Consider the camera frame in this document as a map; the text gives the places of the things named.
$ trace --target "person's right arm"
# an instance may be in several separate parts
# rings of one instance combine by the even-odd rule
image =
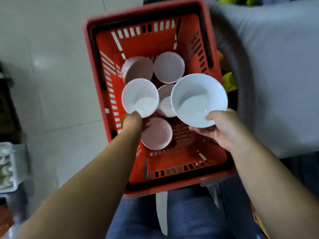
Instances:
[[[238,174],[271,239],[319,237],[319,200],[230,111],[213,111],[217,129],[193,128],[233,156]]]

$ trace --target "hand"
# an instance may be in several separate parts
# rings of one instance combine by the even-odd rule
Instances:
[[[122,128],[124,131],[142,133],[149,127],[149,119],[142,119],[141,115],[134,111],[132,114],[125,113],[122,117]]]
[[[231,152],[232,148],[238,144],[244,135],[250,133],[236,112],[229,108],[227,111],[212,111],[206,116],[206,119],[214,119],[215,125],[207,128],[189,126],[189,129],[215,139],[221,147],[229,152]]]

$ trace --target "person's left hand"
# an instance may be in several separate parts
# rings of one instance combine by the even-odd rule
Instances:
[[[125,113],[122,117],[122,128],[124,131],[130,132],[140,132],[142,133],[149,127],[149,119],[140,116],[137,111],[132,112],[132,114]]]

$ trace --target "white ceramic bowl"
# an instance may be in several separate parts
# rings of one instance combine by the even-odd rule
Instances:
[[[190,74],[181,78],[172,90],[172,107],[177,117],[193,127],[209,127],[214,120],[205,116],[214,110],[225,111],[228,98],[223,86],[205,74]]]
[[[159,92],[159,107],[157,112],[164,117],[175,117],[171,103],[171,94],[174,85],[163,85],[158,89]]]
[[[174,84],[185,72],[183,58],[174,52],[160,54],[154,62],[154,73],[157,79],[164,84]]]
[[[142,133],[142,143],[149,149],[161,150],[172,140],[173,130],[163,118],[150,118],[150,127]]]
[[[151,80],[154,73],[154,64],[148,57],[133,56],[127,59],[121,69],[122,79],[126,85],[138,78]]]
[[[149,80],[130,81],[122,91],[122,105],[127,113],[137,111],[142,118],[152,115],[159,104],[159,93]]]

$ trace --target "person's left arm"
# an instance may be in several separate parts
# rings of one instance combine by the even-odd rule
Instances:
[[[17,238],[105,238],[124,193],[141,139],[142,118],[123,117],[123,131],[48,198]]]

